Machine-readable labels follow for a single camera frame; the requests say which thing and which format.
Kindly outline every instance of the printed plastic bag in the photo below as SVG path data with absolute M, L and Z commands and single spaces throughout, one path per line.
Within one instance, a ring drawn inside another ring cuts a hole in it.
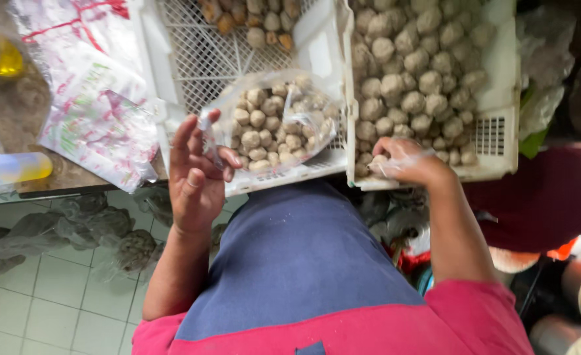
M 206 153 L 222 168 L 216 145 L 238 151 L 237 174 L 283 173 L 319 153 L 337 136 L 339 102 L 326 94 L 323 80 L 299 69 L 247 75 L 229 85 L 201 110 Z M 210 124 L 212 109 L 221 118 Z
M 166 227 L 172 227 L 173 213 L 170 202 L 170 192 L 165 188 L 147 188 L 140 194 L 133 197 L 139 210 L 150 213 Z
M 38 143 L 129 193 L 155 181 L 159 145 L 140 107 L 147 91 L 126 3 L 11 0 L 9 12 L 50 84 Z

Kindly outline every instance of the pink shirt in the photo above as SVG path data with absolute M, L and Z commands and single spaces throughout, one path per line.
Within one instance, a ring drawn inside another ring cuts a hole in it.
M 425 301 L 338 311 L 199 341 L 174 339 L 182 313 L 142 321 L 133 355 L 294 354 L 318 342 L 326 354 L 533 354 L 515 298 L 501 284 L 447 280 Z

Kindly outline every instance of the person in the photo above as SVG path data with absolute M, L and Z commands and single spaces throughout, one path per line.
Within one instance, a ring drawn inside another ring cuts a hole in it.
M 215 110 L 210 117 L 217 119 Z M 350 202 L 322 181 L 256 191 L 234 216 L 208 271 L 224 183 L 241 167 L 205 155 L 197 118 L 170 154 L 174 224 L 152 275 L 133 354 L 532 354 L 514 297 L 494 269 L 460 182 L 425 155 L 385 169 L 427 188 L 435 287 L 407 284 Z M 373 154 L 419 155 L 381 138 Z
M 557 249 L 581 235 L 581 143 L 550 147 L 500 180 L 463 189 L 488 245 L 522 253 Z

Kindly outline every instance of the right hand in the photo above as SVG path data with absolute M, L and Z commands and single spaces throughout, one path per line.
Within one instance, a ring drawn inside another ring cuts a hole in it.
M 375 173 L 384 173 L 388 178 L 420 184 L 426 188 L 447 179 L 456 179 L 456 174 L 448 165 L 437 158 L 435 154 L 425 155 L 424 149 L 416 141 L 406 138 L 382 137 L 374 145 L 372 155 L 375 157 L 385 151 L 395 160 L 412 157 L 417 159 L 412 164 L 397 167 L 390 167 L 389 164 L 382 167 L 370 165 Z

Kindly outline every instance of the white plastic crate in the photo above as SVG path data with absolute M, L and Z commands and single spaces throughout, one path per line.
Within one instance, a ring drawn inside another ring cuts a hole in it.
M 518 168 L 518 111 L 520 108 L 520 57 L 517 53 L 516 3 L 511 0 L 491 0 L 482 8 L 482 17 L 494 23 L 497 36 L 482 57 L 489 76 L 484 90 L 476 94 L 476 130 L 472 141 L 476 146 L 478 164 L 453 169 L 461 181 L 500 179 Z M 345 46 L 345 57 L 351 58 L 350 44 Z M 346 96 L 350 103 L 347 130 L 347 177 L 350 186 L 361 190 L 392 190 L 400 187 L 397 181 L 373 177 L 356 179 L 354 176 L 355 122 L 359 117 L 359 103 L 354 99 L 354 81 L 351 68 L 346 73 Z
M 225 86 L 247 73 L 301 68 L 325 78 L 328 94 L 344 100 L 341 40 L 349 36 L 354 17 L 343 0 L 302 0 L 301 18 L 293 30 L 296 55 L 274 46 L 253 50 L 247 28 L 220 35 L 208 25 L 196 0 L 134 0 L 129 12 L 153 103 L 159 144 L 166 169 L 169 141 L 187 113 L 198 114 Z M 225 196 L 262 190 L 345 171 L 347 107 L 339 136 L 318 156 L 293 170 L 253 179 L 237 175 Z

